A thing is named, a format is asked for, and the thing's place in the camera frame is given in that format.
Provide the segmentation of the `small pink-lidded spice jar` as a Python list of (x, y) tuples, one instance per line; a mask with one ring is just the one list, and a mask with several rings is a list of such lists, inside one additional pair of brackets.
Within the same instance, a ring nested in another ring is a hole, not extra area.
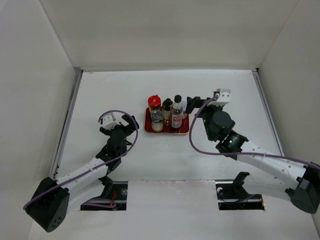
[(183, 107), (183, 119), (187, 118), (187, 113), (186, 113), (186, 109), (187, 109), (187, 102), (185, 100), (181, 101), (181, 105)]

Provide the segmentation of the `tall clear vinegar bottle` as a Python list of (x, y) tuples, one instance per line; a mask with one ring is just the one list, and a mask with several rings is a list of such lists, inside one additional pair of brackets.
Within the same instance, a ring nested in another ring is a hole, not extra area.
[(179, 129), (183, 121), (184, 108), (182, 106), (182, 97), (176, 95), (170, 110), (171, 127)]

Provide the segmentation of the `silver-capped glass shaker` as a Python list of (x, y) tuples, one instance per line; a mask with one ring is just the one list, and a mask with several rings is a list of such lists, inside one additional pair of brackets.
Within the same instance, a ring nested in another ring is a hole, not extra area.
[(163, 112), (160, 109), (153, 110), (150, 113), (151, 128), (158, 133), (163, 130)]

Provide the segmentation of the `black-capped white bottle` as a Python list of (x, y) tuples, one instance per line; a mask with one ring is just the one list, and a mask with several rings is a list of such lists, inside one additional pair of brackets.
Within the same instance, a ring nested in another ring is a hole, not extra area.
[(170, 98), (167, 98), (162, 103), (163, 123), (165, 125), (169, 125), (172, 105), (173, 105), (173, 101)]

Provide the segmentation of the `red-capped sauce jar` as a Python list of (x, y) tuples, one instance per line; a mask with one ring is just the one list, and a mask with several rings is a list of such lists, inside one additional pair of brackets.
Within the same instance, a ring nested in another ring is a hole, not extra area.
[(148, 98), (147, 103), (148, 103), (148, 109), (149, 109), (150, 113), (152, 111), (159, 110), (161, 108), (161, 104), (162, 104), (161, 98), (157, 94), (151, 95)]

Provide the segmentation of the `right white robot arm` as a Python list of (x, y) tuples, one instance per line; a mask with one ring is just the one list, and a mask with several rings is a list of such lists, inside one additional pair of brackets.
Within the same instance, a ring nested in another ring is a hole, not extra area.
[(202, 119), (207, 139), (217, 143), (215, 155), (249, 164), (275, 177), (284, 184), (285, 198), (298, 209), (315, 214), (320, 206), (320, 166), (272, 154), (234, 131), (235, 122), (223, 110), (228, 103), (223, 97), (224, 94), (216, 94), (207, 99), (199, 96), (186, 99), (186, 113), (197, 109), (195, 119)]

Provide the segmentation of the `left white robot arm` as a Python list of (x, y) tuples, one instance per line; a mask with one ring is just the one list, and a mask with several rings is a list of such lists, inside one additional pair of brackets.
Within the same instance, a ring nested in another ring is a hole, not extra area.
[(47, 233), (57, 229), (72, 208), (87, 205), (92, 198), (108, 199), (112, 195), (112, 173), (122, 158), (135, 145), (127, 138), (138, 134), (139, 124), (133, 115), (126, 112), (121, 117), (126, 125), (117, 121), (114, 111), (103, 113), (98, 122), (99, 131), (108, 137), (106, 144), (84, 166), (62, 177), (44, 178), (23, 210)]

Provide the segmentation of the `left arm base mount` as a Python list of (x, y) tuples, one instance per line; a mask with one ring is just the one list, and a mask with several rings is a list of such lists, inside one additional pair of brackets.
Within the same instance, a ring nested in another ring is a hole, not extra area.
[(102, 193), (80, 206), (81, 211), (125, 211), (128, 197), (127, 181), (115, 181)]

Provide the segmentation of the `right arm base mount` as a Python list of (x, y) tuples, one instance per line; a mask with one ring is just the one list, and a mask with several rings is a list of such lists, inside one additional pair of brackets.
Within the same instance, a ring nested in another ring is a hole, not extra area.
[(220, 211), (265, 210), (261, 194), (249, 194), (243, 187), (249, 172), (240, 172), (235, 179), (215, 181)]

